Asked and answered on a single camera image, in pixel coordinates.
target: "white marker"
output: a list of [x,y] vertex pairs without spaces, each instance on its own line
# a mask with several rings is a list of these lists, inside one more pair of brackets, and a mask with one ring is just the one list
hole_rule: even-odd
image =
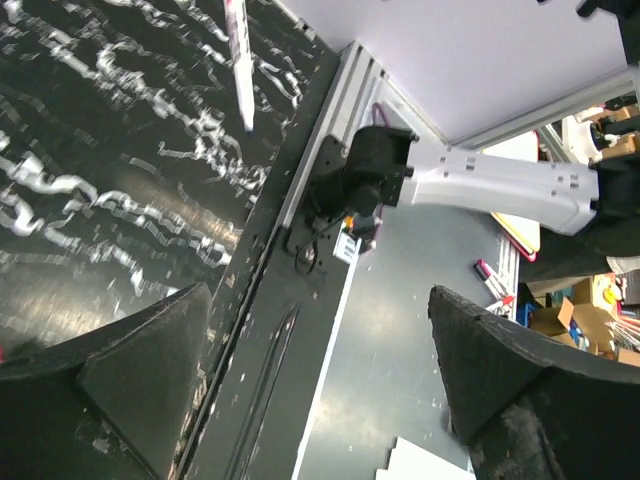
[[253,60],[251,60],[251,46],[249,45],[247,10],[244,0],[223,1],[240,116],[244,122],[244,129],[251,133],[253,132],[255,103],[253,101]]

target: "cardboard box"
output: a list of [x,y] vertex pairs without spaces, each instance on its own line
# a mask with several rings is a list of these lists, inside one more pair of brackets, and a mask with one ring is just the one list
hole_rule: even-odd
[[531,313],[529,328],[548,337],[568,336],[573,308],[573,304],[566,298],[563,299],[560,307],[538,308]]
[[590,117],[585,118],[584,121],[598,122],[598,121],[602,120],[603,118],[610,117],[611,115],[613,115],[613,112],[605,109],[600,113],[596,113],[595,115],[591,115]]
[[640,115],[640,109],[638,108],[637,105],[631,105],[629,107],[623,107],[619,110],[616,110],[615,112],[610,112],[610,113],[611,113],[611,117],[616,122],[619,122],[621,120],[627,120],[631,117],[635,117],[636,115]]
[[564,298],[560,307],[539,308],[531,314],[529,328],[575,347],[568,333],[571,320],[589,340],[588,352],[597,355],[614,351],[613,333],[607,325],[615,319],[606,310],[590,303],[574,305]]
[[608,327],[615,318],[609,312],[592,304],[574,305],[573,319],[585,338],[589,340],[590,345],[587,351],[598,354],[615,350],[613,333]]
[[616,143],[613,147],[605,148],[602,150],[602,159],[619,157],[621,155],[629,155],[631,153],[635,153],[636,151],[636,136],[634,134],[625,135],[624,137],[620,137],[618,143]]
[[626,348],[621,348],[618,352],[618,361],[627,365],[640,367],[640,353],[632,352]]
[[591,304],[606,310],[614,317],[617,315],[615,305],[607,303],[604,299],[606,286],[615,285],[616,276],[613,273],[605,275],[595,275],[578,282],[573,286],[571,302],[574,305]]

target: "cable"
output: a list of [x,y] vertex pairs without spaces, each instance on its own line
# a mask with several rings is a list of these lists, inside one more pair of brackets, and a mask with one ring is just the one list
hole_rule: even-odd
[[[327,231],[331,230],[338,223],[342,222],[345,219],[345,217],[346,215],[342,215],[341,217],[336,218],[331,223],[329,223],[329,225],[324,227],[322,230],[319,230],[316,233],[314,233],[308,242],[300,246],[300,248],[296,252],[296,256],[293,262],[296,272],[298,272],[300,275],[309,275],[311,272],[313,272],[313,270],[316,268],[316,265],[318,264],[318,240],[322,238],[322,236]],[[309,251],[312,256],[311,259],[307,259],[307,260],[310,260],[311,263],[309,264],[309,268],[307,270],[301,270],[300,268],[301,255],[306,255],[307,251]]]
[[371,105],[371,121],[374,125],[378,124],[378,115],[380,115],[380,119],[382,120],[382,125],[385,127],[390,127],[391,122],[389,121],[389,117],[387,116],[387,112],[384,111],[382,105],[378,102],[374,102]]

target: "white panel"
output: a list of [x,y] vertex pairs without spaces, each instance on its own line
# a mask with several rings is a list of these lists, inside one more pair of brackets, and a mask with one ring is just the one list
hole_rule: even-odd
[[614,17],[579,0],[280,0],[335,49],[353,40],[452,143],[626,68]]
[[389,466],[376,471],[376,480],[475,480],[473,473],[398,438]]

